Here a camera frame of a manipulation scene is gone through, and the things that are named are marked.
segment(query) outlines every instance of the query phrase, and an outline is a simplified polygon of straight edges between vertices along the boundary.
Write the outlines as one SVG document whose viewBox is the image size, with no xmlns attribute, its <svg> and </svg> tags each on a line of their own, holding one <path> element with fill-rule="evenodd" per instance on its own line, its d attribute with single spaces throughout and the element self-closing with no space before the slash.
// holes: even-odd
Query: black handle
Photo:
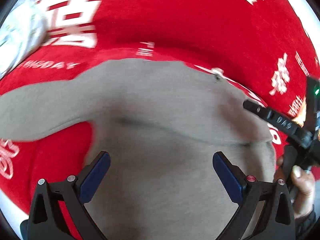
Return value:
<svg viewBox="0 0 320 240">
<path fill-rule="evenodd" d="M 298 146 L 301 146 L 304 149 L 310 147 L 313 138 L 312 133 L 301 128 L 283 114 L 271 109 L 270 107 L 264 108 L 250 100 L 245 100 L 243 102 L 243 107 L 257 115 L 262 120 L 270 123 L 279 131 L 288 135 Z"/>
<path fill-rule="evenodd" d="M 297 194 L 299 192 L 298 188 L 295 187 L 291 180 L 291 170 L 294 165 L 300 166 L 305 171 L 310 171 L 312 168 L 312 162 L 308 158 L 300 160 L 297 150 L 291 146 L 286 145 L 284 147 L 284 160 L 282 164 L 282 171 L 284 173 L 285 181 L 288 187 L 291 203 L 294 203 Z"/>
</svg>

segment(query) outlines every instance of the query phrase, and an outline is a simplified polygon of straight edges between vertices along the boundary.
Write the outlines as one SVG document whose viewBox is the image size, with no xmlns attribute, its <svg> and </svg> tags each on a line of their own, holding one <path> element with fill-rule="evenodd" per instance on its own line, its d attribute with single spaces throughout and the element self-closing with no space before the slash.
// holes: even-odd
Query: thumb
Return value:
<svg viewBox="0 0 320 240">
<path fill-rule="evenodd" d="M 294 218 L 302 218 L 309 215 L 313 209 L 315 178 L 311 172 L 306 173 L 299 166 L 295 165 L 292 168 L 291 180 L 299 190 L 293 205 Z"/>
</svg>

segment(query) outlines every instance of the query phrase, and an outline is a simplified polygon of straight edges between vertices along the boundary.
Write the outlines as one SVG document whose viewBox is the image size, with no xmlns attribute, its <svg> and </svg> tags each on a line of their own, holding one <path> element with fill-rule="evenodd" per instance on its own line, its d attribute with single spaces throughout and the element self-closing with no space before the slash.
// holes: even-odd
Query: red cloth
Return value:
<svg viewBox="0 0 320 240">
<path fill-rule="evenodd" d="M 33 83 L 71 80 L 109 59 L 180 60 L 198 70 L 196 65 L 221 68 L 225 76 L 258 95 L 256 99 L 262 98 L 263 105 L 284 114 L 293 108 L 293 116 L 305 96 L 305 73 L 320 77 L 313 45 L 287 0 L 39 2 L 49 11 L 54 39 L 0 81 L 0 95 Z M 73 28 L 65 28 L 70 19 L 76 19 Z M 271 79 L 285 54 L 287 72 L 280 81 L 286 91 L 271 95 Z M 250 93 L 236 82 L 230 81 Z M 280 156 L 285 137 L 270 131 Z M 14 142 L 20 149 L 12 158 L 14 175 L 0 176 L 0 188 L 28 213 L 37 180 L 59 181 L 78 173 L 91 137 L 90 125 L 81 123 L 35 142 Z M 320 178 L 319 170 L 315 175 Z"/>
</svg>

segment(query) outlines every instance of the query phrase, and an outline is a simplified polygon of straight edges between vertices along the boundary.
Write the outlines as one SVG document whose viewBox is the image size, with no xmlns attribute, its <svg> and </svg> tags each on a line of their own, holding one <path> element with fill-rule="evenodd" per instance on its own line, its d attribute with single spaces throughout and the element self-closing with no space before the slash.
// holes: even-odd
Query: metal screw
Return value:
<svg viewBox="0 0 320 240">
<path fill-rule="evenodd" d="M 214 77 L 215 77 L 216 80 L 218 80 L 218 81 L 221 79 L 221 77 L 220 77 L 218 74 L 215 74 Z"/>
<path fill-rule="evenodd" d="M 39 179 L 39 181 L 38 181 L 38 184 L 39 185 L 42 185 L 42 184 L 44 184 L 45 183 L 45 180 L 44 179 Z"/>
<path fill-rule="evenodd" d="M 284 180 L 283 179 L 278 179 L 278 183 L 283 186 L 285 184 Z"/>
<path fill-rule="evenodd" d="M 249 181 L 249 182 L 255 182 L 255 181 L 256 181 L 256 177 L 255 177 L 255 176 L 252 176 L 252 175 L 248 175 L 248 176 L 247 176 L 247 181 Z"/>
<path fill-rule="evenodd" d="M 70 176 L 67 178 L 67 181 L 73 182 L 75 179 L 76 179 L 76 176 L 75 176 L 75 175 L 70 175 Z"/>
</svg>

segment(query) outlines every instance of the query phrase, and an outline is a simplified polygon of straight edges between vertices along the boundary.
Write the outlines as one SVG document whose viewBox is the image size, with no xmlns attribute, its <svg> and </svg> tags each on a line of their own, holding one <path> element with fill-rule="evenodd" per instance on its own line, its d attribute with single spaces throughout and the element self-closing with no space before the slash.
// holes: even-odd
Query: wrinkled cloth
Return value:
<svg viewBox="0 0 320 240">
<path fill-rule="evenodd" d="M 35 51 L 46 35 L 36 0 L 18 0 L 0 28 L 0 79 Z"/>
<path fill-rule="evenodd" d="M 213 154 L 222 151 L 260 181 L 275 172 L 269 128 L 243 109 L 247 98 L 182 62 L 143 59 L 23 86 L 0 97 L 0 137 L 34 148 L 2 143 L 8 179 L 0 187 L 29 208 L 39 179 L 78 174 L 75 167 L 105 150 L 112 164 L 86 209 L 108 239 L 215 239 L 237 204 L 214 172 Z"/>
</svg>

